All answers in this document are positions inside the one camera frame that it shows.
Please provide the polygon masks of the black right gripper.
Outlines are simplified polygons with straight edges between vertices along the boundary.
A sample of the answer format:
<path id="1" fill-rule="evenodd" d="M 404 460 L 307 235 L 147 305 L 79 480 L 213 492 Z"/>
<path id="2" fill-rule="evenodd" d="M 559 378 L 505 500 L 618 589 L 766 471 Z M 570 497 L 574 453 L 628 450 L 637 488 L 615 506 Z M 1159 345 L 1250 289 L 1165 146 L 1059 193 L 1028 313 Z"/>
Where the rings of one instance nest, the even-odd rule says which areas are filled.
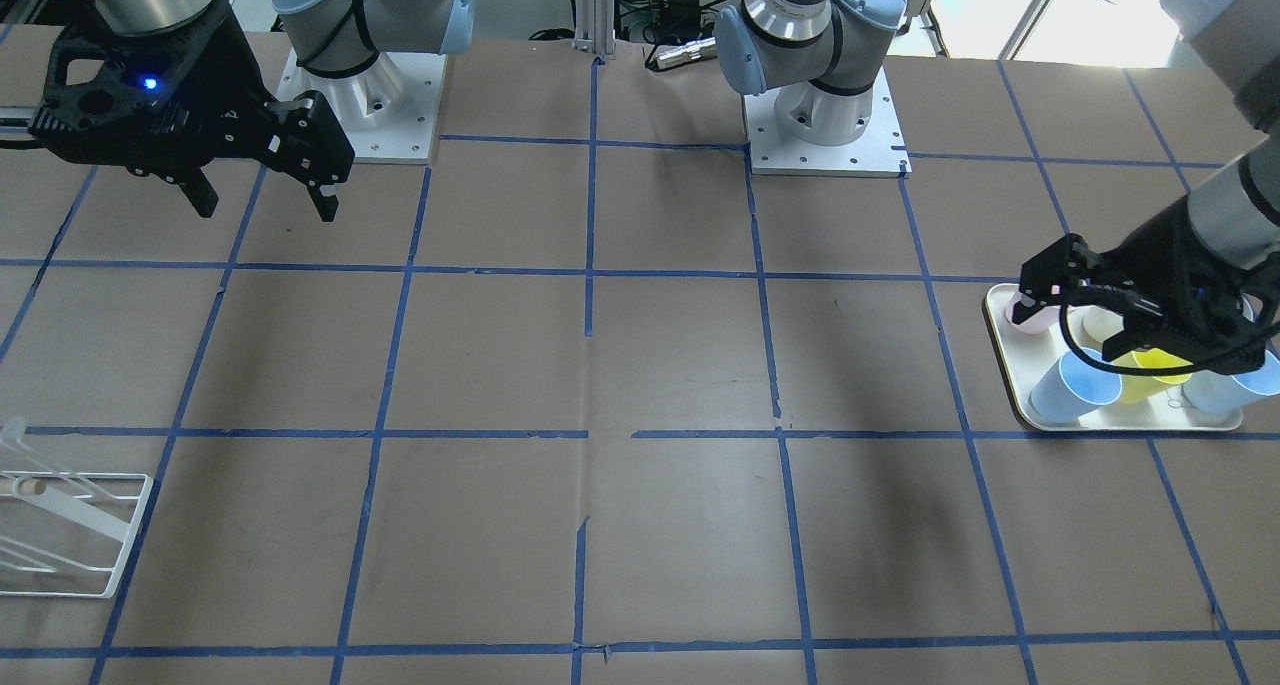
<path id="1" fill-rule="evenodd" d="M 324 223 L 335 220 L 337 187 L 355 164 L 325 93 L 269 93 L 227 5 L 151 35 L 116 35 L 93 6 L 76 6 L 28 132 L 68 163 L 170 175 L 198 216 L 220 204 L 204 172 L 214 157 L 264 157 L 303 184 Z"/>

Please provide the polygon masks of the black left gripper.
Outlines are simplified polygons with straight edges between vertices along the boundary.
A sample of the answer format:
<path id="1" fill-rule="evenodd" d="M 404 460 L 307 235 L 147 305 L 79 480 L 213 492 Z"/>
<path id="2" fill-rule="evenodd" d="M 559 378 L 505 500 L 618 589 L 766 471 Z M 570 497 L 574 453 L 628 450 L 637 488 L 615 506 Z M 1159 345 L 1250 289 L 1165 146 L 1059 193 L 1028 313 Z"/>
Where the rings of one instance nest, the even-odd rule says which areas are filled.
<path id="1" fill-rule="evenodd" d="M 1102 255 L 1074 233 L 1042 248 L 1021 266 L 1011 324 L 1023 326 L 1052 306 L 1093 305 L 1094 275 L 1100 286 L 1134 289 L 1160 311 L 1123 311 L 1124 329 L 1101 348 L 1108 365 L 1160 348 L 1201 370 L 1235 375 L 1260 369 L 1267 341 L 1277 335 L 1277 254 L 1251 269 L 1222 261 L 1192 229 L 1184 198 Z"/>

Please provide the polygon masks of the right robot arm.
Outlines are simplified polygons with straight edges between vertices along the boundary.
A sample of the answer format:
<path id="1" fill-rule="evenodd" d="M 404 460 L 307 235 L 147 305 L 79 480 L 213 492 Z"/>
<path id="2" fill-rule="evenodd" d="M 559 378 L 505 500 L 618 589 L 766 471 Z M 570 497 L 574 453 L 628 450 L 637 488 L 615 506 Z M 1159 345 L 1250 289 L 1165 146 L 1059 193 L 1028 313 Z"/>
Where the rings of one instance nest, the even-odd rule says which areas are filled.
<path id="1" fill-rule="evenodd" d="M 425 165 L 472 0 L 65 0 L 29 146 L 182 189 L 198 216 L 218 157 L 248 157 L 337 215 L 356 164 Z"/>

